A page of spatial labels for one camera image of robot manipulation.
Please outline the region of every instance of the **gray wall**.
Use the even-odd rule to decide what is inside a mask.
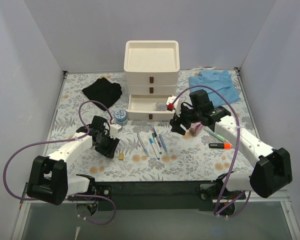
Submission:
[[[176,40],[181,69],[240,67],[276,0],[24,0],[62,70],[123,71],[129,40]]]
[[[291,154],[288,186],[300,227],[300,0],[277,0],[242,65],[263,141]]]
[[[61,83],[61,68],[24,1],[0,0],[0,240],[11,238],[20,202],[4,189],[4,165],[17,149],[47,137]],[[38,154],[42,147],[30,148],[9,167],[15,194]]]

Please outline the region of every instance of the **cable connector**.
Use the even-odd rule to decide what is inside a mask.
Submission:
[[[172,103],[169,103],[166,109],[172,111],[174,109],[174,105]]]

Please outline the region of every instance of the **blue jar lid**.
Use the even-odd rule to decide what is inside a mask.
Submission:
[[[118,109],[114,113],[114,119],[117,122],[124,122],[125,120],[127,120],[127,118],[128,118],[128,114],[127,114],[126,110],[124,110],[124,109]]]

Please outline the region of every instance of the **blue pen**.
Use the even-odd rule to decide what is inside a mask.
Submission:
[[[160,138],[160,141],[161,141],[161,143],[162,143],[163,149],[164,149],[165,153],[167,154],[167,153],[168,153],[168,149],[167,149],[167,147],[166,147],[164,138],[162,137],[162,134],[161,134],[161,133],[159,134],[159,138]]]
[[[136,136],[137,136],[137,138],[139,139],[139,142],[140,142],[140,144],[141,144],[141,146],[142,146],[142,148],[143,148],[143,151],[144,151],[145,155],[146,155],[147,157],[150,157],[150,154],[149,154],[149,152],[148,152],[146,146],[144,145],[144,142],[142,141],[140,135],[137,134]]]
[[[151,147],[153,149],[153,152],[154,152],[154,155],[155,155],[156,159],[160,160],[160,157],[159,157],[159,154],[157,152],[157,149],[156,149],[156,146],[154,144],[154,141],[152,140],[152,138],[149,138],[149,141],[150,141],[150,144],[151,144]]]

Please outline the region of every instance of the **blue cloth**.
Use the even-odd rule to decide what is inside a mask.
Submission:
[[[205,70],[201,71],[198,76],[189,77],[189,87],[195,85],[207,85],[217,90],[229,103],[234,103],[240,100],[239,94],[232,82],[231,75],[227,70],[225,71],[214,71]],[[190,89],[190,92],[197,90],[206,90],[210,101],[212,101],[214,107],[225,105],[225,101],[221,99],[215,92],[204,87],[194,87]]]

